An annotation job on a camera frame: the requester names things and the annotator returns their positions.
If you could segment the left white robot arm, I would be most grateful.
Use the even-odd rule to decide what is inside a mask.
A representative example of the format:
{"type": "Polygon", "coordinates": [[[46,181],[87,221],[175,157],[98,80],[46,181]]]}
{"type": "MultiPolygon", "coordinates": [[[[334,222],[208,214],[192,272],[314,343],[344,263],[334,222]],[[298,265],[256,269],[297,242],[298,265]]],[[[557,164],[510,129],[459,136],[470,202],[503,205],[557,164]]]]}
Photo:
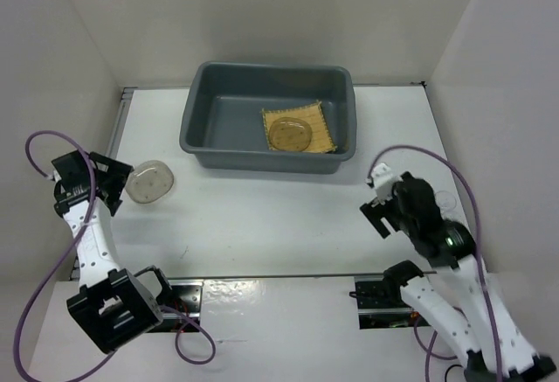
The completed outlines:
{"type": "Polygon", "coordinates": [[[79,292],[66,302],[71,317],[105,354],[152,330],[174,301],[174,290],[162,271],[147,270],[157,281],[145,287],[121,266],[111,219],[132,166],[96,152],[75,150],[52,162],[55,212],[77,239],[79,292]]]}

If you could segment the clear glass plate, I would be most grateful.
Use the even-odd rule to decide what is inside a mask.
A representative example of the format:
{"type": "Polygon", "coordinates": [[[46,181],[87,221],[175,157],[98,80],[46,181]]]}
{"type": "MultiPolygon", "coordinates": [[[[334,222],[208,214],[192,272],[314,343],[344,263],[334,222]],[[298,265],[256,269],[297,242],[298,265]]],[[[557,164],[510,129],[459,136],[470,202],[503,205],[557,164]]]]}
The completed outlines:
{"type": "Polygon", "coordinates": [[[275,120],[268,130],[268,142],[272,149],[301,152],[312,141],[311,126],[300,119],[281,117],[275,120]]]}
{"type": "Polygon", "coordinates": [[[169,166],[159,160],[137,165],[128,177],[125,190],[137,204],[150,204],[165,196],[175,177],[169,166]]]}

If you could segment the clear glass cup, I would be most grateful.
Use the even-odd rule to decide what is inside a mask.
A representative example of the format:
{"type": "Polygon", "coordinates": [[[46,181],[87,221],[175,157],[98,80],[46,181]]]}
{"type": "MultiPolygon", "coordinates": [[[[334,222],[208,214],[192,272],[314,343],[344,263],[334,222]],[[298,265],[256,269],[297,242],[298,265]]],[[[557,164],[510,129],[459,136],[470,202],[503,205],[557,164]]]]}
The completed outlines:
{"type": "Polygon", "coordinates": [[[452,212],[458,204],[457,199],[449,191],[437,191],[435,200],[442,213],[452,212]]]}

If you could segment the yellow woven bamboo mat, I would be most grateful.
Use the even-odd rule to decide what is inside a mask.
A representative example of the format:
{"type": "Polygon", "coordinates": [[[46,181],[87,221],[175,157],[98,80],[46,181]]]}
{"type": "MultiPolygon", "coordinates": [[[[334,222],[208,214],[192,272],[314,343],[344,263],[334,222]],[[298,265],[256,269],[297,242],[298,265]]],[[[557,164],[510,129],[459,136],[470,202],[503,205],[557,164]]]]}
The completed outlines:
{"type": "Polygon", "coordinates": [[[276,150],[272,149],[270,143],[268,142],[268,130],[272,123],[281,117],[292,117],[307,122],[313,131],[310,146],[304,151],[301,151],[301,153],[325,154],[335,151],[336,145],[334,144],[333,138],[329,132],[321,106],[321,101],[314,101],[309,105],[296,108],[276,110],[262,109],[261,114],[268,148],[270,150],[276,150]]]}

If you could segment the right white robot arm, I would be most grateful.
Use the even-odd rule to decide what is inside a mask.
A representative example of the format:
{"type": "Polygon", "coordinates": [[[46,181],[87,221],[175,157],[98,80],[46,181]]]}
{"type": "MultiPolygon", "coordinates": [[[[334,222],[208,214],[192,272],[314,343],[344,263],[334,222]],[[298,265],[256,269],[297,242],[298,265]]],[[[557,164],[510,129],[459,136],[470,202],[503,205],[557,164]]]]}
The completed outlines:
{"type": "Polygon", "coordinates": [[[383,273],[383,296],[406,304],[437,331],[468,381],[541,381],[556,372],[552,358],[521,334],[476,257],[477,245],[460,222],[443,217],[431,185],[382,163],[369,175],[375,198],[360,210],[382,238],[404,233],[456,296],[452,306],[410,260],[383,273]]]}

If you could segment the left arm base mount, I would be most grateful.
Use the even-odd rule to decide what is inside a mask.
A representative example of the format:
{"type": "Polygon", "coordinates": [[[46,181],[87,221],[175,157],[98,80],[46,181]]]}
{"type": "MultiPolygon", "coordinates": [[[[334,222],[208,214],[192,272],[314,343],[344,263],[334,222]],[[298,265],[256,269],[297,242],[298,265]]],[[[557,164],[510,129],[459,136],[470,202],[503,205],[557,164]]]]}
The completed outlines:
{"type": "MultiPolygon", "coordinates": [[[[165,305],[175,309],[196,323],[200,323],[200,313],[202,308],[202,294],[204,284],[202,281],[171,280],[172,295],[165,305]]],[[[170,313],[163,314],[163,321],[154,327],[150,333],[177,333],[198,332],[191,324],[183,327],[183,321],[176,315],[170,313]]]]}

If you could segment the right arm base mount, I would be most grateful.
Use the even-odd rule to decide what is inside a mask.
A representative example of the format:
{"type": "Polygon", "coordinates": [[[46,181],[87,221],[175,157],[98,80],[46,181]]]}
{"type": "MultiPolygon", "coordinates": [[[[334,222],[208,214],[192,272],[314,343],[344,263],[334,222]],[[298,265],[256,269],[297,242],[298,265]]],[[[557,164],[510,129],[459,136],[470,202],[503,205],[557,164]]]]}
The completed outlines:
{"type": "Polygon", "coordinates": [[[417,311],[389,293],[380,274],[357,276],[349,296],[356,303],[360,330],[409,328],[419,318],[417,311]]]}

